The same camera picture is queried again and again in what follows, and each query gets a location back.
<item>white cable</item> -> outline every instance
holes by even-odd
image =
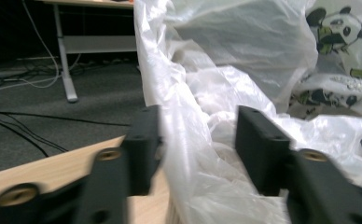
[[[78,61],[79,61],[79,58],[81,57],[82,54],[78,54],[78,57],[76,58],[76,61],[73,63],[73,65],[71,65],[69,68],[68,68],[68,71],[71,71],[73,70],[73,68],[77,65]]]
[[[38,81],[33,81],[33,82],[29,82],[25,79],[12,79],[14,81],[24,81],[25,83],[21,83],[21,84],[16,84],[16,85],[12,85],[12,86],[6,86],[6,87],[3,87],[3,88],[0,88],[0,91],[1,90],[5,90],[5,89],[9,89],[9,88],[13,88],[13,87],[18,87],[18,86],[25,86],[25,85],[32,85],[32,86],[35,86],[33,85],[34,83],[40,83],[40,82],[46,82],[46,81],[50,81],[52,79],[56,79],[56,77],[51,77],[51,78],[47,78],[47,79],[42,79],[42,80],[38,80]]]
[[[44,46],[44,48],[47,50],[50,58],[52,59],[54,65],[55,65],[55,68],[56,68],[56,76],[54,78],[49,78],[49,79],[45,79],[45,80],[51,80],[53,79],[52,82],[50,82],[48,85],[46,86],[36,86],[36,85],[32,85],[31,83],[37,83],[37,82],[28,82],[26,80],[24,80],[27,84],[30,84],[34,87],[37,87],[37,88],[47,88],[47,87],[50,87],[52,86],[56,81],[57,79],[59,78],[59,66],[58,64],[56,63],[56,60],[55,58],[53,57],[52,53],[50,52],[50,50],[48,49],[47,45],[45,44],[44,40],[42,39],[41,35],[39,34],[38,30],[36,29],[36,26],[35,26],[35,23],[34,23],[34,20],[32,18],[32,16],[30,15],[30,12],[29,12],[29,9],[27,8],[26,6],[26,3],[24,2],[24,0],[22,0],[22,3],[23,3],[23,6],[24,6],[24,9],[26,10],[26,13],[27,13],[27,16],[29,17],[30,19],[30,22],[32,23],[33,25],[33,28],[35,29],[35,32],[36,32],[36,35],[38,36],[39,40],[41,41],[42,45]]]

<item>plastic bag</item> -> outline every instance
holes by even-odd
[[[284,100],[276,105],[287,105],[295,83],[315,67],[317,51],[305,20],[305,4],[135,1],[144,95],[147,105],[161,105],[163,169],[182,223],[289,223],[284,199],[258,195],[233,148],[237,105],[263,111],[293,137],[294,149],[326,152],[362,186],[362,118],[293,119],[277,114],[271,101]],[[246,10],[255,11],[254,17]],[[282,21],[281,25],[273,20]],[[242,29],[243,23],[255,34],[273,32],[284,45],[274,46],[267,36],[251,36]],[[233,47],[231,40],[237,41]],[[244,64],[254,75],[245,72]]]

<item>wooden table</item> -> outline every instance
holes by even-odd
[[[91,168],[91,159],[95,152],[107,147],[117,147],[122,139],[122,137],[116,138],[1,171],[0,192],[24,182],[42,183],[44,192],[58,189],[86,175]],[[153,189],[149,196],[129,198],[131,223],[164,223],[168,201],[169,190],[163,171],[159,170],[154,177]]]

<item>metal table leg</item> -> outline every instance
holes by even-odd
[[[67,100],[70,103],[74,103],[78,100],[76,90],[74,88],[73,79],[70,76],[68,70],[68,62],[67,62],[67,54],[65,52],[65,46],[63,43],[63,32],[62,32],[62,24],[60,21],[60,13],[59,7],[57,5],[53,5],[54,13],[55,13],[55,21],[56,21],[56,29],[57,29],[57,36],[59,42],[59,50],[60,50],[60,57],[62,59],[62,78],[63,78],[63,85],[65,89],[65,94],[67,95]]]

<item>floor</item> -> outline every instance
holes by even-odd
[[[136,63],[96,66],[76,73],[73,80],[79,99],[75,104],[67,103],[59,78],[53,86],[45,89],[25,85],[0,90],[0,111],[130,124],[135,113],[145,106]],[[14,118],[33,133],[67,150],[121,136],[129,129],[125,126],[30,116],[18,115]],[[0,119],[18,124],[4,115],[0,115]],[[54,147],[32,140],[50,156],[62,153]],[[0,171],[43,158],[44,154],[37,147],[0,126]]]

